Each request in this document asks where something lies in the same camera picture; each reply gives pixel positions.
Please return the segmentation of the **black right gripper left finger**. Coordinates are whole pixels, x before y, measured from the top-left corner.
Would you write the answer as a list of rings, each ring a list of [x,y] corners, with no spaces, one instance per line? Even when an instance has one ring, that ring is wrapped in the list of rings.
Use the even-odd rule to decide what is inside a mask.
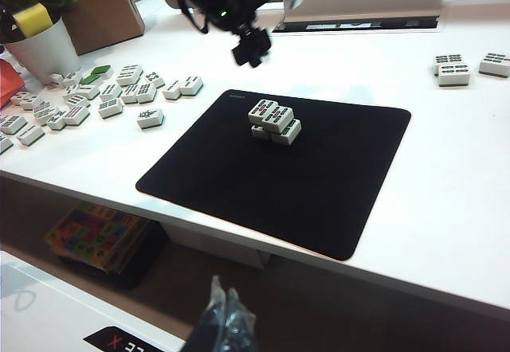
[[[226,293],[219,276],[213,276],[206,309],[185,343],[185,351],[216,351],[222,338],[226,317]]]

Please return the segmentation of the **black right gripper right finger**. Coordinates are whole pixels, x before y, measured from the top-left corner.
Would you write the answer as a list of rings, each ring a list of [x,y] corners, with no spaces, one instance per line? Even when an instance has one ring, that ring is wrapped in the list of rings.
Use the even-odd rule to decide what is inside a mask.
[[[225,323],[219,343],[220,351],[255,351],[256,315],[240,300],[234,288],[228,290]]]

